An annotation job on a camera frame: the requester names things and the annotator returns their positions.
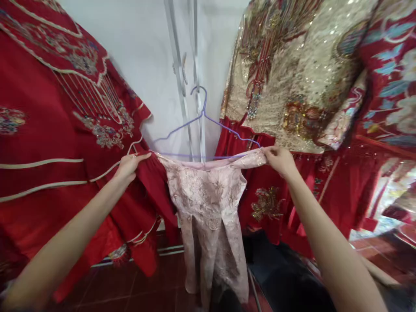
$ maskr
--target hanger hook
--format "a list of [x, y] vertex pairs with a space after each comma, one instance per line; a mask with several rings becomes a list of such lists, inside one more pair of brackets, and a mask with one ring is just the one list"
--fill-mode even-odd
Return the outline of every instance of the hanger hook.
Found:
[[[207, 89], [205, 89], [204, 87], [202, 87], [202, 86], [199, 86], [202, 90], [204, 90], [204, 92], [205, 92], [205, 99], [204, 99], [204, 108], [202, 109], [202, 111], [203, 112], [205, 112], [205, 108], [206, 108], [206, 106], [207, 106], [207, 96], [208, 96], [208, 92], [207, 92]], [[191, 95], [192, 95], [192, 93], [194, 93], [194, 91], [195, 91], [195, 89], [196, 88], [198, 88], [198, 87], [193, 87], [193, 89], [192, 89], [192, 91], [191, 91]]]

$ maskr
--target left hand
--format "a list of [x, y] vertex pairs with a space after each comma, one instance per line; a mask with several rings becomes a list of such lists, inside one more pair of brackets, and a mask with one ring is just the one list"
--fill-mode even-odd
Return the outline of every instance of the left hand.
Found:
[[137, 153], [123, 156], [113, 178], [131, 183], [136, 177], [137, 165], [139, 165], [142, 160], [148, 159], [151, 155], [152, 153], [147, 153], [145, 155], [139, 155], [139, 153]]

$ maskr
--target white wall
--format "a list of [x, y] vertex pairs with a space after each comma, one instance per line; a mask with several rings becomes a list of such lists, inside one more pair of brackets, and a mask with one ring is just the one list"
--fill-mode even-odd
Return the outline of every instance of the white wall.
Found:
[[[182, 125], [172, 49], [163, 0], [60, 0], [69, 15], [107, 49], [120, 73], [153, 113], [142, 132], [147, 143], [160, 152], [189, 153], [185, 129], [168, 141], [152, 146]], [[207, 113], [219, 118], [220, 105], [238, 25], [248, 0], [199, 0], [198, 49], [199, 77], [208, 90]], [[181, 54], [187, 53], [187, 103], [190, 118], [196, 116], [193, 61], [187, 0], [174, 0]], [[206, 151], [213, 156], [221, 128], [206, 125]], [[192, 128], [193, 151], [198, 150], [198, 127]]]

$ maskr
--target gold sequined jacket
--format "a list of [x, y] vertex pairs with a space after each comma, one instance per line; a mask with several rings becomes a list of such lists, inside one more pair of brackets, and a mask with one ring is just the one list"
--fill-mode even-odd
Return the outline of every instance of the gold sequined jacket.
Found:
[[356, 50], [377, 0], [252, 0], [230, 63], [221, 119], [292, 151], [318, 143], [362, 72]]

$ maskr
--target embroidered collar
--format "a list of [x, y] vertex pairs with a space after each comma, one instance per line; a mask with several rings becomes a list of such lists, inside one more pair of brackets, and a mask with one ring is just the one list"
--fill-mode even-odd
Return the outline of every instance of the embroidered collar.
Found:
[[54, 71], [79, 75], [97, 86], [107, 72], [107, 51], [56, 0], [2, 1], [0, 28]]

